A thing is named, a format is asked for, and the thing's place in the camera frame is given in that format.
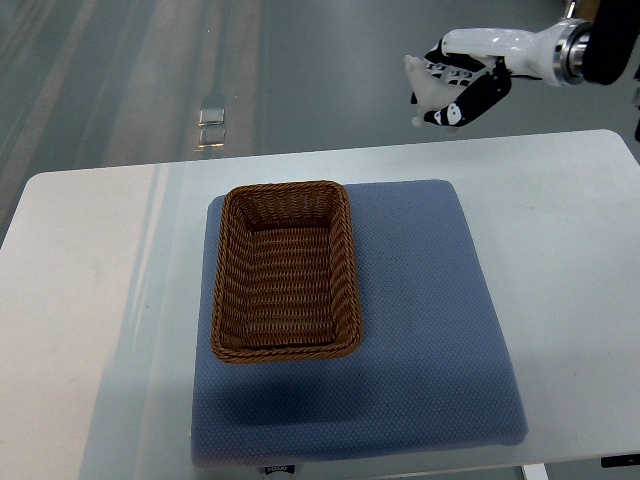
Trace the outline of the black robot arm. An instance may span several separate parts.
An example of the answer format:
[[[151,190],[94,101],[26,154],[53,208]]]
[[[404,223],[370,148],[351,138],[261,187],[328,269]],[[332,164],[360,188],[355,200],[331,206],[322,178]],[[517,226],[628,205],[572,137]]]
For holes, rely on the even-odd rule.
[[[570,43],[569,73],[602,86],[615,83],[639,36],[639,1],[566,1],[565,16],[590,24]]]

